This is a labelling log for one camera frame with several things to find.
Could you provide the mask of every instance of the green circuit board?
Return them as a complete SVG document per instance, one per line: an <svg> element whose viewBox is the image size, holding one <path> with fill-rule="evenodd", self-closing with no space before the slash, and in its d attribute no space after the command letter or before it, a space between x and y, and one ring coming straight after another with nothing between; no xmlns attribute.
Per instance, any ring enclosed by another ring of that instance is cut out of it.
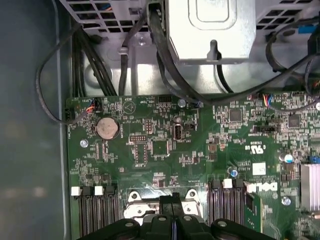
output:
<svg viewBox="0 0 320 240"><path fill-rule="evenodd" d="M88 97L68 99L66 118L78 116L93 100L96 109L67 127L69 185L115 186L113 204L103 203L113 220L123 218L133 190L151 199L195 189L209 222L214 207L208 183L240 179L245 192L254 187L243 199L244 225L275 239L319 233L300 204L300 165L319 156L315 106L290 114L267 108L260 95L215 106L184 106L171 95ZM271 104L287 109L311 101L301 92L281 92L272 95ZM97 129L102 119L108 121ZM97 203L91 204L94 211ZM84 220L88 209L78 197L71 197L70 205L73 239L101 227L88 216Z"/></svg>

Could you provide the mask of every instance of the metal clip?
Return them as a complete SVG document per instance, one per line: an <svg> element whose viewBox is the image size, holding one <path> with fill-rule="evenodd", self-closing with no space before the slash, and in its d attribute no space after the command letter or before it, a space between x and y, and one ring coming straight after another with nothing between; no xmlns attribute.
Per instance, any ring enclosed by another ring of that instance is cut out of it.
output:
<svg viewBox="0 0 320 240"><path fill-rule="evenodd" d="M120 55L127 55L129 54L129 48L126 46L122 46L118 49L118 54Z"/></svg>

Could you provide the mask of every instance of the heatsink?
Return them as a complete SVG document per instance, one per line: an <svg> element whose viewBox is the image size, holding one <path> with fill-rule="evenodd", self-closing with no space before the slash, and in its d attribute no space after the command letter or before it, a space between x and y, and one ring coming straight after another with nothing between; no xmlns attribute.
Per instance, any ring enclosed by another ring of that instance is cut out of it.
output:
<svg viewBox="0 0 320 240"><path fill-rule="evenodd" d="M320 211L320 164L301 165L301 205L311 212Z"/></svg>

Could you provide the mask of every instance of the white label sticker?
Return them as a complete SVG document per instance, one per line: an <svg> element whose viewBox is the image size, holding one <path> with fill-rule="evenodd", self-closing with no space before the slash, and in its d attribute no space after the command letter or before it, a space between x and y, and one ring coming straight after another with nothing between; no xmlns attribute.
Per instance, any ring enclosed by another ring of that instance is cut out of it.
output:
<svg viewBox="0 0 320 240"><path fill-rule="evenodd" d="M252 175L266 175L266 163L265 162L258 162L252 163Z"/></svg>

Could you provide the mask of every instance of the black cable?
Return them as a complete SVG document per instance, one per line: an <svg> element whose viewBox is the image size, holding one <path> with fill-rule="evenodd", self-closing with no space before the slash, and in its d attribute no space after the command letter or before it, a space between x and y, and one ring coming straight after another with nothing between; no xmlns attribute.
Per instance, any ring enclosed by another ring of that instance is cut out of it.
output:
<svg viewBox="0 0 320 240"><path fill-rule="evenodd" d="M72 87L72 97L78 97L78 81L77 81L77 46L76 46L76 35L72 36L72 45L71 45L71 87Z"/></svg>
<svg viewBox="0 0 320 240"><path fill-rule="evenodd" d="M272 51L272 45L277 40L277 36L279 34L285 32L286 30L289 30L289 29L292 29L292 28L296 28L296 27L299 27L299 26L310 25L310 24L314 24L314 23L318 23L318 22L319 22L319 18L318 17L308 18L308 19L301 19L301 20L298 20L296 22L292 22L292 23L284 26L283 28L281 28L279 31L277 31L276 33L274 33L270 37L270 39L267 42L266 47L265 47L265 56L266 56L266 59L267 59L268 63L270 64L270 66L272 67L272 69L274 71L283 73L285 70L287 70L286 67L281 65L275 59L273 51ZM298 79L302 79L304 77L303 74L295 72L295 71L291 75L293 77L295 77L295 78L298 78ZM311 78L319 78L320 76L318 74L311 74L310 77Z"/></svg>
<svg viewBox="0 0 320 240"><path fill-rule="evenodd" d="M81 43L78 39L77 34L75 34L75 40L76 40L76 56L77 56L76 57L76 79L78 82L79 96L81 98L84 98L87 96L85 78L84 78L84 58L83 58Z"/></svg>
<svg viewBox="0 0 320 240"><path fill-rule="evenodd" d="M102 81L99 82L99 84L100 84L100 87L101 87L103 93L108 94L106 96L116 96L117 95L116 90L112 84L112 81L111 81L108 73L107 73L107 70L106 70L100 56L97 54L95 49L91 46L90 39L89 39L88 35L86 34L86 32L83 29L79 30L77 32L77 34L79 36L79 39L80 39L80 42L82 44L82 48L83 48L85 54L87 56L91 56L91 58L93 60L90 62L92 68L94 68L93 65L96 65L95 68L98 69L98 71L99 71L99 73L95 72L95 76L96 77L98 75L102 76L102 78L101 78Z"/></svg>
<svg viewBox="0 0 320 240"><path fill-rule="evenodd" d="M100 69L98 68L98 66L96 64L96 61L94 60L94 57L92 56L90 44L87 41L85 34L82 31L79 31L76 34L79 37L79 41L82 45L82 49L83 49L86 57L89 60L89 63L90 63L92 70L93 70L93 73L94 73L94 75L100 85L100 88L101 88L103 94L105 96L111 96L111 92L110 92L109 88L107 87L107 85L105 84L102 73L100 72Z"/></svg>
<svg viewBox="0 0 320 240"><path fill-rule="evenodd" d="M136 22L136 24L130 29L128 34L125 36L123 43L121 45L123 48L128 48L130 39L142 29L142 27L146 24L146 22L147 22L147 12L144 11L141 14L139 20ZM121 55L121 75L120 75L119 85L118 85L119 96L123 96L125 94L127 74L128 74L128 55L122 54Z"/></svg>
<svg viewBox="0 0 320 240"><path fill-rule="evenodd" d="M196 92L194 89L192 89L192 87L186 82L186 80L179 73L171 57L166 37L162 31L161 22L160 22L158 13L152 10L150 12L150 28L151 28L155 45L158 49L159 56L165 68L167 69L167 71L175 81L175 83L178 85L179 88L181 88L181 90L186 95L189 95L190 97L191 96L195 97L197 100L207 105L223 105L229 102L238 101L242 98L245 98L248 95L252 95L261 91L265 87L271 87L275 84L278 84L281 81L288 78L293 71L305 65L307 62L309 62L311 59L315 57L315 55L308 55L303 59L301 59L299 62L295 63L293 66L291 66L287 70L285 70L284 72L282 72L281 74L279 74L278 76L275 76L272 79L262 84L259 84L258 86L245 90L243 92L234 93L234 94L231 93L231 94L228 94L228 96L217 97L214 99L206 99L204 96L202 96L201 94Z"/></svg>
<svg viewBox="0 0 320 240"><path fill-rule="evenodd" d="M309 79L310 79L310 74L311 74L311 70L312 70L312 66L314 64L315 58L312 59L311 61L309 61L305 67L305 71L304 71L304 87L306 90L306 93L312 97L313 99L318 99L318 96L316 96L313 91L312 88L310 88L310 84L309 84Z"/></svg>
<svg viewBox="0 0 320 240"><path fill-rule="evenodd" d="M186 95L192 96L204 104L211 105L212 102L210 100L206 99L205 97L203 97L197 91L195 91L186 82L186 80L181 76L178 69L176 68L176 65L171 57L171 53L169 51L169 47L167 44L167 39L166 39L166 36L162 30L161 21L160 21L160 18L159 18L157 11L151 10L149 17L150 17L150 29L152 32L154 43L155 43L156 48L158 50L159 56L164 64L166 70L171 75L172 79L175 81L177 86Z"/></svg>
<svg viewBox="0 0 320 240"><path fill-rule="evenodd" d="M277 112L280 112L280 113L296 113L296 112L299 112L299 111L303 111L303 110L306 110L306 109L309 109L315 105L317 105L317 103L320 103L320 98L318 98L317 96L315 96L313 93L312 93L312 89L310 88L309 86L309 76L310 76L310 73L311 73L311 69L312 69L312 65L315 61L315 57L313 59L311 59L307 64L306 64L306 67L305 67L305 71L304 71L304 86L305 86L305 90L307 92L307 94L313 98L315 101L305 105L305 106L302 106L302 107L299 107L299 108L294 108L294 109L279 109L279 108L276 108L274 106L271 106L269 105L268 108L274 110L274 111L277 111Z"/></svg>
<svg viewBox="0 0 320 240"><path fill-rule="evenodd" d="M81 119L83 119L88 112L85 110L84 112L82 112L80 115L78 115L78 117L76 117L75 119L71 120L71 121L63 121L60 120L59 118L55 117L51 111L49 110L44 96L42 94L42 90L41 90L41 72L44 69L45 65L47 64L47 62L52 58L53 55L55 55L55 53L72 37L72 35L81 27L80 24L76 23L71 30L68 32L68 34L49 52L49 54L44 58L44 60L41 62L40 66L37 68L36 70L36 76L35 76L35 91L37 94L37 97L40 101L41 107L44 110L44 112L47 114L47 116L52 119L53 121L55 121L56 123L59 124L65 124L65 125L73 125L78 123L79 121L81 121Z"/></svg>
<svg viewBox="0 0 320 240"><path fill-rule="evenodd" d="M182 92L180 92L179 90L175 89L171 84L170 82L168 81L168 79L166 78L166 69L165 69L165 66L164 66L164 63L161 61L161 58L159 56L158 53L156 53L156 60L157 60L157 63L158 63L158 66L159 66L159 71L160 71L160 75L161 75L161 79L163 81L163 84L165 85L165 87L169 90L169 92L172 94L172 95L175 95L177 96L178 98L180 99L184 99L190 103L195 103L195 104L198 104L199 101L196 100L196 99L193 99L185 94L183 94Z"/></svg>
<svg viewBox="0 0 320 240"><path fill-rule="evenodd" d="M219 60L221 58L222 58L221 53L218 52L217 59ZM218 74L218 78L219 78L220 83L222 84L224 89L227 91L227 93L229 93L229 94L234 93L234 91L230 88L229 84L226 81L224 72L222 70L222 65L217 65L216 66L216 73Z"/></svg>

